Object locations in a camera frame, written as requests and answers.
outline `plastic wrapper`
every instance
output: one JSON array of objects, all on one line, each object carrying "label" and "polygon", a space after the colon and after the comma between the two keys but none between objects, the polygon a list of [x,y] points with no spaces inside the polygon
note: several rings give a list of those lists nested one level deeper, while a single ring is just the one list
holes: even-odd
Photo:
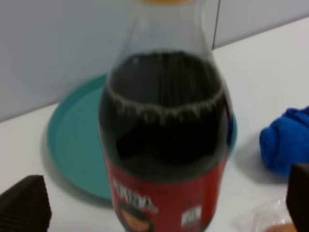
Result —
[{"label": "plastic wrapper", "polygon": [[271,227],[291,224],[292,219],[286,207],[285,198],[264,204],[238,217],[234,222],[238,232],[268,232],[267,230]]}]

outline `white wall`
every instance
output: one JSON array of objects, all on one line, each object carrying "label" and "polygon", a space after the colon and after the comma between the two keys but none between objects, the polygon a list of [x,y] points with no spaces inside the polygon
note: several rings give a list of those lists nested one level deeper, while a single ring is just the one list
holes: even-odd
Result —
[{"label": "white wall", "polygon": [[309,16],[309,0],[221,0],[215,47]]},{"label": "white wall", "polygon": [[[0,121],[58,101],[108,72],[130,0],[0,0]],[[208,0],[212,44],[218,0]]]}]

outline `bottle neck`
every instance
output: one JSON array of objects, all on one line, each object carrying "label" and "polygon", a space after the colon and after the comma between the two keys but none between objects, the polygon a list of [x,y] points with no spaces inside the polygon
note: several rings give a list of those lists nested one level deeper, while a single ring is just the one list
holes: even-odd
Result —
[{"label": "bottle neck", "polygon": [[126,44],[130,53],[166,49],[205,56],[200,5],[199,1],[178,4],[135,2],[135,20]]}]

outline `cola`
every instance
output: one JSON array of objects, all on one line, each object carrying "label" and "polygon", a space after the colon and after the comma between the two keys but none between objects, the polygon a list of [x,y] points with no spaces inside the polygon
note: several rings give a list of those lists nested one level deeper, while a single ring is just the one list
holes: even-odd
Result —
[{"label": "cola", "polygon": [[214,215],[233,129],[212,59],[135,54],[111,72],[99,131],[113,206],[129,232],[200,232]]}]

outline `dark brown liquid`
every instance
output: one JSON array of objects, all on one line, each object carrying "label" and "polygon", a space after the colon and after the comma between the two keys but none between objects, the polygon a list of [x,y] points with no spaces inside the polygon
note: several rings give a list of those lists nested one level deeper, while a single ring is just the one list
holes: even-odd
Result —
[{"label": "dark brown liquid", "polygon": [[102,94],[104,152],[148,181],[202,175],[227,155],[227,102],[210,62],[182,52],[132,56],[113,71]]}]

